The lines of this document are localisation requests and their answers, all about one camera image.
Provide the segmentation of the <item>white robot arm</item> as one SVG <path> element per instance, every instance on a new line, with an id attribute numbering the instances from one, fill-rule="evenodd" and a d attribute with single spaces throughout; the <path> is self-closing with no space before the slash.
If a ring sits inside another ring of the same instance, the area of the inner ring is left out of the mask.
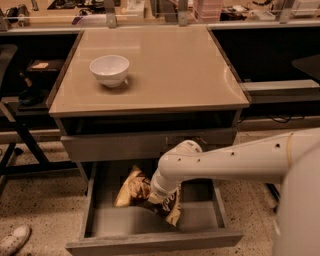
<path id="1" fill-rule="evenodd" d="M 204 152 L 186 140 L 162 155 L 151 179 L 161 199 L 198 178 L 281 185 L 273 256 L 320 256 L 320 129 L 280 134 Z"/>

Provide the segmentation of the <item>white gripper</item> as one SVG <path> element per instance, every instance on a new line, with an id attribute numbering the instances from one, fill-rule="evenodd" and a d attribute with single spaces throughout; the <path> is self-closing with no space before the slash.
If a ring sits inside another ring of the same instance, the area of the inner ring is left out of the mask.
<path id="1" fill-rule="evenodd" d="M 182 181 L 182 174 L 173 169 L 157 169 L 151 179 L 151 191 L 148 201 L 160 204 L 163 199 L 174 194 Z"/>

